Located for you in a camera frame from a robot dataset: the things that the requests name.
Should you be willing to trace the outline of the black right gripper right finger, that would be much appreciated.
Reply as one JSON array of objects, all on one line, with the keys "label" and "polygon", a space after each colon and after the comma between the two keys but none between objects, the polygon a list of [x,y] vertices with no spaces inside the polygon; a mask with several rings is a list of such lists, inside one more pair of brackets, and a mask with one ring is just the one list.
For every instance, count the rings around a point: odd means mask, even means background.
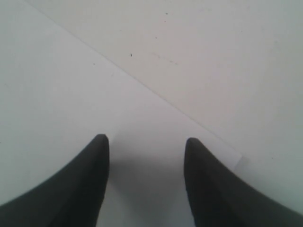
[{"label": "black right gripper right finger", "polygon": [[197,227],[301,227],[303,217],[242,181],[198,139],[189,138],[184,178]]}]

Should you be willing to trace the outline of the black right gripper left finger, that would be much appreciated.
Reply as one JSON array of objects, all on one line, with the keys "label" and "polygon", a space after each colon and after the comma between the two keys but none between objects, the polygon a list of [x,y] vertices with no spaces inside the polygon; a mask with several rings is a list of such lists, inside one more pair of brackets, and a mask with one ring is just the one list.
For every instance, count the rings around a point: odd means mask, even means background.
[{"label": "black right gripper left finger", "polygon": [[109,142],[97,135],[70,163],[1,205],[2,227],[95,227],[109,177]]}]

